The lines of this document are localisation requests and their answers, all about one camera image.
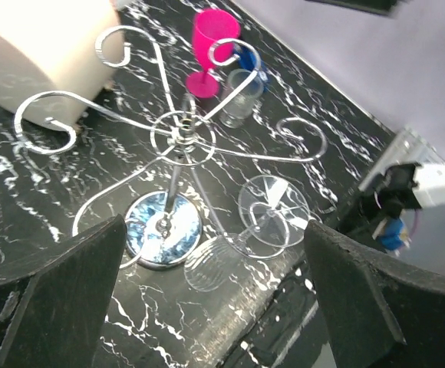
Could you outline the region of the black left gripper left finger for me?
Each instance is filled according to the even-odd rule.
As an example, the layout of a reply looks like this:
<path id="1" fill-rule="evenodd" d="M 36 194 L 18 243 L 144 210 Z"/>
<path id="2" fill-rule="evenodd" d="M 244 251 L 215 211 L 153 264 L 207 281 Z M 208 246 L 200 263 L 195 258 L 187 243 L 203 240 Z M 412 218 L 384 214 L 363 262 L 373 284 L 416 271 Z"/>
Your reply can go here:
<path id="1" fill-rule="evenodd" d="M 0 367 L 90 367 L 127 240 L 120 215 L 0 266 Z"/>

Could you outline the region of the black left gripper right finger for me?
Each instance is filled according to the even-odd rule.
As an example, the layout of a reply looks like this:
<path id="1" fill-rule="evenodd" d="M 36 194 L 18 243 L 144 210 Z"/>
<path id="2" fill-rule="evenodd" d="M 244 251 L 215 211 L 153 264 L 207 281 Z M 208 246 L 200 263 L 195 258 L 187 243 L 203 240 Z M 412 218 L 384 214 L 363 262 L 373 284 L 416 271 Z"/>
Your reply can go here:
<path id="1" fill-rule="evenodd" d="M 338 367 L 445 367 L 445 276 L 312 220 L 305 257 Z"/>

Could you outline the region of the clear fluted champagne glass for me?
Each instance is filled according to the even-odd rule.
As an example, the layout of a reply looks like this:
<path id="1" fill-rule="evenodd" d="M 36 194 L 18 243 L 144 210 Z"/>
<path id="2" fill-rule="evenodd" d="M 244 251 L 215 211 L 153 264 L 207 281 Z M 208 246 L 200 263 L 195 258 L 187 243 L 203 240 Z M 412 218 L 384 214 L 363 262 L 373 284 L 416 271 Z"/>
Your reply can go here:
<path id="1" fill-rule="evenodd" d="M 297 245 L 311 219 L 304 195 L 288 180 L 259 175 L 248 180 L 238 197 L 244 229 L 222 232 L 187 258 L 183 273 L 190 287 L 209 292 L 229 278 L 240 263 L 268 260 Z"/>

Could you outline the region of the clear ribbed tumbler glass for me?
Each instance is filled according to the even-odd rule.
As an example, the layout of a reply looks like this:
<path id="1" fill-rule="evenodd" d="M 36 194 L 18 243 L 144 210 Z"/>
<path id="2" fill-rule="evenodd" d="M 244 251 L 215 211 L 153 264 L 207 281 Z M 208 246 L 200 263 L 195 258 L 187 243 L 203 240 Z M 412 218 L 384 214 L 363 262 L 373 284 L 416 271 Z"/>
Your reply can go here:
<path id="1" fill-rule="evenodd" d="M 251 72 L 246 69 L 231 71 L 226 80 L 222 99 L 229 96 L 250 74 Z M 221 109 L 220 123 L 228 128 L 240 127 L 244 120 L 252 115 L 253 107 L 263 91 L 263 82 L 259 77 L 255 77 Z"/>

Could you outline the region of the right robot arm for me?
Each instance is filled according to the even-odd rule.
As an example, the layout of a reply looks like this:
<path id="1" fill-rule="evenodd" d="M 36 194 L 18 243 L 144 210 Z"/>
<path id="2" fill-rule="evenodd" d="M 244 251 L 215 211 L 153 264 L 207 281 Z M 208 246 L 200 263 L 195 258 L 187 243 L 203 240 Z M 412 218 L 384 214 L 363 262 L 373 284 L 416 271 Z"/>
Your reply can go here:
<path id="1" fill-rule="evenodd" d="M 305 256 L 339 367 L 445 367 L 445 275 L 353 239 L 402 211 L 445 205 L 445 164 L 377 174 L 337 228 L 310 221 Z"/>

